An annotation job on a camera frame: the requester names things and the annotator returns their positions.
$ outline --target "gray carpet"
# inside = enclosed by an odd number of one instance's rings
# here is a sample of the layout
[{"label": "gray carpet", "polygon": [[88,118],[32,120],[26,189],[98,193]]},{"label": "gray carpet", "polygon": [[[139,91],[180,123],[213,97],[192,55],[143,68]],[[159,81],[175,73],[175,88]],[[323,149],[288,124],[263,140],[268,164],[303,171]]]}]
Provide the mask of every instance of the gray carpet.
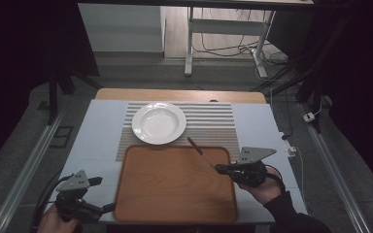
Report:
[{"label": "gray carpet", "polygon": [[[105,87],[240,91],[248,91],[262,83],[255,76],[254,66],[251,64],[239,66],[224,66],[217,62],[214,62],[215,65],[207,62],[195,64],[197,65],[193,67],[193,75],[190,78],[184,77],[182,63],[172,62],[169,65],[139,65],[138,63],[125,66],[100,66],[101,78],[94,79]],[[272,67],[268,72],[274,74],[277,69]],[[52,139],[51,146],[23,195],[7,232],[28,232],[38,197],[52,175],[62,168],[78,134],[88,104],[96,94],[96,90],[87,83],[75,78],[73,81],[77,91],[71,96],[71,103],[60,123],[58,133]],[[276,85],[277,83],[273,83],[264,90],[268,93]],[[287,94],[283,92],[275,96],[272,99],[272,106],[280,130],[291,135],[288,138],[291,145],[298,147],[302,153],[303,166],[299,153],[290,160],[290,163],[300,187],[303,172],[303,191],[308,211],[310,215],[325,222],[334,233],[356,232],[322,164],[322,159],[297,104],[293,101],[296,90],[297,86],[289,89]],[[60,94],[59,97],[61,103],[65,102],[65,96]],[[0,206],[48,122],[49,111],[45,107],[45,101],[48,102],[48,99],[47,84],[38,86],[31,92],[28,109],[0,151]],[[348,140],[332,124],[327,111],[327,108],[322,110],[322,135],[373,232],[373,175]],[[105,231],[105,226],[100,224],[84,225],[84,232]]]}]

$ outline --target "striped mat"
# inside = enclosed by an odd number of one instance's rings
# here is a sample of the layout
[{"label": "striped mat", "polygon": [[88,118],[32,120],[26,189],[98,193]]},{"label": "striped mat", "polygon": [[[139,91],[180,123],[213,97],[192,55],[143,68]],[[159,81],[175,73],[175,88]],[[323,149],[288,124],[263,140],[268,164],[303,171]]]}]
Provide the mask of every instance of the striped mat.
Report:
[{"label": "striped mat", "polygon": [[[123,161],[125,151],[133,145],[148,145],[132,131],[132,118],[139,109],[151,102],[129,102],[119,141],[117,161]],[[186,130],[167,146],[190,146],[190,137],[198,147],[224,147],[231,161],[239,155],[238,138],[230,103],[221,102],[168,102],[178,106],[186,115]]]}]

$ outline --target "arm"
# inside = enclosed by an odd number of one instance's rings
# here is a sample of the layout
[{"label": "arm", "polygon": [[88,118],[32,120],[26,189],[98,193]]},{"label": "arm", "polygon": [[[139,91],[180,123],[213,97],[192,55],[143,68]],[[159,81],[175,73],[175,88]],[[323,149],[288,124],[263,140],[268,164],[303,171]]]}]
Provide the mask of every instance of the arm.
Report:
[{"label": "arm", "polygon": [[[279,176],[272,168],[267,168],[268,173]],[[276,181],[266,178],[265,183],[257,188],[252,188],[241,183],[238,185],[247,190],[256,201],[261,203],[273,216],[276,226],[271,232],[276,233],[330,233],[329,228],[321,221],[311,216],[299,214],[292,206],[289,191],[281,193]]]}]

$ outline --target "black sleeve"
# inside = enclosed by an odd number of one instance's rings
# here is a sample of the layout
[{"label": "black sleeve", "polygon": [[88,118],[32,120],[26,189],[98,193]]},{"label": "black sleeve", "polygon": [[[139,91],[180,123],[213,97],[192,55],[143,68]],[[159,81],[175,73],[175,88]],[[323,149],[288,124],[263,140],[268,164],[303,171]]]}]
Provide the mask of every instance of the black sleeve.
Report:
[{"label": "black sleeve", "polygon": [[329,228],[320,220],[299,214],[292,206],[292,199],[289,191],[281,194],[264,207],[275,219],[276,225],[271,232],[274,233],[330,233]]}]

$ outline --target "brown tray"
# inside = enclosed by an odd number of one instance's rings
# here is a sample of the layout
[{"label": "brown tray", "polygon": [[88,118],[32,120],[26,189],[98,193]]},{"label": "brown tray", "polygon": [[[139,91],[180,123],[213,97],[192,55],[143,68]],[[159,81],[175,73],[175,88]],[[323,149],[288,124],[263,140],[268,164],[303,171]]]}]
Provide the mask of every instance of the brown tray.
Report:
[{"label": "brown tray", "polygon": [[[201,149],[213,164],[230,163],[225,148]],[[129,147],[116,201],[118,221],[231,223],[237,217],[231,179],[193,147]]]}]

